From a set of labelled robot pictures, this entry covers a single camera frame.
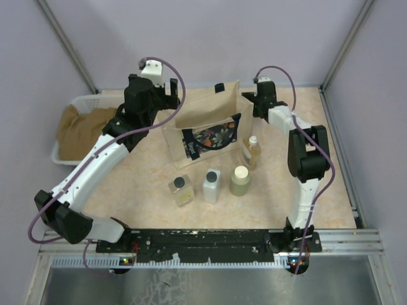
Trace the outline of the cream canvas tote bag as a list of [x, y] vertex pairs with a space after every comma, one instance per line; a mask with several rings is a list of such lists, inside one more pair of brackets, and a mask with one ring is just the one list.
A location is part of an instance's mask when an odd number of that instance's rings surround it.
[[162, 126], [177, 169], [239, 149], [252, 130], [254, 105], [240, 81], [187, 94], [181, 110]]

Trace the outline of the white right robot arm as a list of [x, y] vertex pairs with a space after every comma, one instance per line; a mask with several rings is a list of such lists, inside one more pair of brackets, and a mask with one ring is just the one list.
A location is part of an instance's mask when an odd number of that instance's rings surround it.
[[314, 234], [312, 217], [317, 189], [329, 162], [328, 134], [324, 126], [312, 126], [298, 118], [285, 102], [277, 100], [275, 83], [268, 77], [254, 81], [256, 91], [244, 92], [243, 97], [254, 104], [253, 116], [278, 128], [288, 139], [287, 165], [295, 178], [293, 207], [281, 234], [266, 239], [269, 251], [299, 251]]

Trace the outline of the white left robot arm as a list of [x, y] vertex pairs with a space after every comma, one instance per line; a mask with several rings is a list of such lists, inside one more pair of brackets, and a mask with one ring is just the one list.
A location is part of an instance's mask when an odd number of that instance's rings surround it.
[[154, 123], [159, 111], [177, 114], [185, 101], [181, 76], [170, 79], [170, 93], [157, 85], [151, 76], [131, 74], [124, 90], [123, 102], [115, 116], [103, 128], [93, 148], [68, 177], [51, 191], [38, 191], [34, 203], [41, 220], [70, 244], [85, 240], [108, 241], [119, 252], [127, 251], [132, 236], [125, 225], [113, 218], [100, 218], [83, 212], [85, 203], [103, 178], [145, 138], [149, 131], [162, 126]]

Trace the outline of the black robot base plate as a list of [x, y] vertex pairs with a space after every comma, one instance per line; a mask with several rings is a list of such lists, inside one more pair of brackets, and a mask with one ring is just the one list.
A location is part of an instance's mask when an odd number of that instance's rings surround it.
[[319, 234], [306, 238], [287, 228], [274, 229], [126, 229], [116, 243], [98, 241], [98, 254], [125, 254], [122, 266], [136, 263], [271, 263], [276, 254], [289, 255], [290, 272], [304, 273], [311, 253], [322, 251]]

